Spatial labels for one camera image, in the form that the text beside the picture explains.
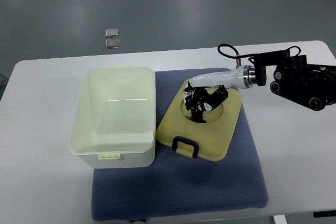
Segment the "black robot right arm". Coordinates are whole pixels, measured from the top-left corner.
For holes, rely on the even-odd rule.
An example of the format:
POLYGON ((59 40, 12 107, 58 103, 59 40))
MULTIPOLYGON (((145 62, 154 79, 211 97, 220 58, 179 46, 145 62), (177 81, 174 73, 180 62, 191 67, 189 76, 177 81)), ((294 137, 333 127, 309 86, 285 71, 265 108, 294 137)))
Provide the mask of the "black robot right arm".
POLYGON ((266 67, 275 66, 274 81, 270 84, 272 93, 314 111, 335 104, 335 66, 308 64, 307 56, 301 54, 298 46, 240 55, 234 46, 220 44, 217 51, 235 59, 237 68, 241 66, 242 58, 248 58, 253 64, 245 67, 249 85, 265 86, 266 67))

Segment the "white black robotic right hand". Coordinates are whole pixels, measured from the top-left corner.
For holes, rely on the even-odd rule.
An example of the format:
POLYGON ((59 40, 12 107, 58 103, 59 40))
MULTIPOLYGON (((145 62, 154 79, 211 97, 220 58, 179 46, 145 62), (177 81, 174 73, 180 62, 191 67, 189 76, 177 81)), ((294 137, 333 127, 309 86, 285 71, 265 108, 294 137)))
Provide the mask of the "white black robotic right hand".
POLYGON ((249 89, 257 84, 257 74, 251 66, 240 66, 231 72, 213 72, 195 76, 183 90, 186 109, 191 112, 187 118, 196 123, 206 123, 203 113, 220 106, 229 96, 228 89, 238 87, 249 89))

